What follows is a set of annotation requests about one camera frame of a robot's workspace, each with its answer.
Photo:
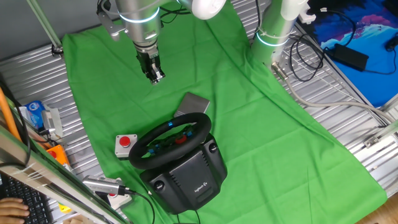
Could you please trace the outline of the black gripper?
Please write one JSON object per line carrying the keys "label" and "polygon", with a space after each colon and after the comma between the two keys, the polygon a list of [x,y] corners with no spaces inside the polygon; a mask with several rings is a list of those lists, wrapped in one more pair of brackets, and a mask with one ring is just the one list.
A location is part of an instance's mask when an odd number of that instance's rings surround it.
{"label": "black gripper", "polygon": [[165,77],[161,70],[159,54],[155,53],[150,56],[148,53],[137,51],[137,59],[141,65],[141,70],[144,74],[152,74],[150,82],[153,85],[158,84]]}

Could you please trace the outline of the person's hand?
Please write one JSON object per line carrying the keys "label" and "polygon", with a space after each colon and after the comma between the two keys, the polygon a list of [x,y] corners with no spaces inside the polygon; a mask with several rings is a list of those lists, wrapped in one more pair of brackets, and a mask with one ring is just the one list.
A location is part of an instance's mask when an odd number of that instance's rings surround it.
{"label": "person's hand", "polygon": [[1,224],[23,224],[30,215],[29,207],[20,198],[1,199]]}

